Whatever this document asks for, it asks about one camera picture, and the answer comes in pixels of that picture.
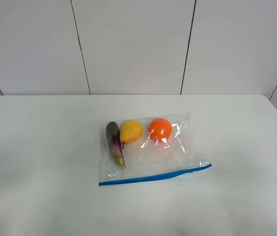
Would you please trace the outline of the clear blue-zip file bag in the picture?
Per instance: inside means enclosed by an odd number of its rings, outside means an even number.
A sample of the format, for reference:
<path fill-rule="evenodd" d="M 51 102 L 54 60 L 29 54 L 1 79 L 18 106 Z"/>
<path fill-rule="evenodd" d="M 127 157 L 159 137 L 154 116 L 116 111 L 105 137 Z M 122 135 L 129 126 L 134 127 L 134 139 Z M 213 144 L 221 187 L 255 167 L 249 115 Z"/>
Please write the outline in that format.
<path fill-rule="evenodd" d="M 155 118 L 165 118 L 172 126 L 166 143 L 149 138 L 148 127 Z M 126 169 L 123 170 L 112 157 L 106 139 L 106 126 L 100 125 L 101 154 L 99 157 L 99 185 L 115 185 L 155 181 L 207 169 L 211 163 L 200 149 L 191 128 L 191 115 L 180 114 L 134 119 L 143 127 L 142 136 L 132 143 L 122 143 Z M 121 121 L 114 121 L 120 128 Z"/>

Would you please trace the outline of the yellow pear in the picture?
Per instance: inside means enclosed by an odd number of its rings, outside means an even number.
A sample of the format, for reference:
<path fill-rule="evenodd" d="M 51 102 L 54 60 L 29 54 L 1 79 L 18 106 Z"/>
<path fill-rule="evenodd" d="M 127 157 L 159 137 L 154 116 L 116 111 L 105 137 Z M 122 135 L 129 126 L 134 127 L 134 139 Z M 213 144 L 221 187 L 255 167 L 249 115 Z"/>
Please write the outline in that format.
<path fill-rule="evenodd" d="M 132 143 L 142 136 L 143 127 L 140 122 L 136 120 L 125 120 L 119 128 L 120 141 L 122 143 Z"/>

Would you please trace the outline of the orange fruit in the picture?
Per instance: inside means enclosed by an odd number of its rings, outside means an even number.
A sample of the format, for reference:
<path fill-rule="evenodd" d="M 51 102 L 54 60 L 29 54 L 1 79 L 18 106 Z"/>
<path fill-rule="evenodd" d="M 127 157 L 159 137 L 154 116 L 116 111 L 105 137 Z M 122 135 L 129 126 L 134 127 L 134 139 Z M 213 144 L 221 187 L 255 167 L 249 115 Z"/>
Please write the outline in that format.
<path fill-rule="evenodd" d="M 148 135 L 149 138 L 155 142 L 166 143 L 171 133 L 171 123 L 165 118 L 155 118 L 149 124 Z"/>

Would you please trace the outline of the purple eggplant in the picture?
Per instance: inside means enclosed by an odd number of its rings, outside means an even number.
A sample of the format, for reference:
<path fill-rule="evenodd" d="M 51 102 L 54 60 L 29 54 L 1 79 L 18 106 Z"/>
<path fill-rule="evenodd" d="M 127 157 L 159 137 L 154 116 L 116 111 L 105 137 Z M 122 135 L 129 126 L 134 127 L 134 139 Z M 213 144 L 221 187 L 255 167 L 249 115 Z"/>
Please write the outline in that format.
<path fill-rule="evenodd" d="M 110 153 L 123 170 L 126 169 L 125 159 L 123 157 L 122 146 L 120 142 L 120 131 L 116 122 L 111 121 L 106 126 L 106 139 Z"/>

